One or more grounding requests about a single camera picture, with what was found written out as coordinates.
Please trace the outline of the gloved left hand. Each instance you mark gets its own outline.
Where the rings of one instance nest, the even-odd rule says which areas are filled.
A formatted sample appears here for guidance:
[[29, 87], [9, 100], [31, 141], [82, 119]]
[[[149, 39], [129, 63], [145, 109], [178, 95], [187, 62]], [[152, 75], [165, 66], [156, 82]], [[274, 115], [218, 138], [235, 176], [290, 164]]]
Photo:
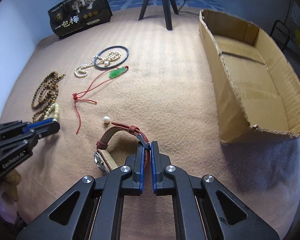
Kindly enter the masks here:
[[0, 198], [4, 204], [14, 204], [19, 201], [17, 186], [21, 182], [21, 175], [16, 169], [8, 173], [0, 183]]

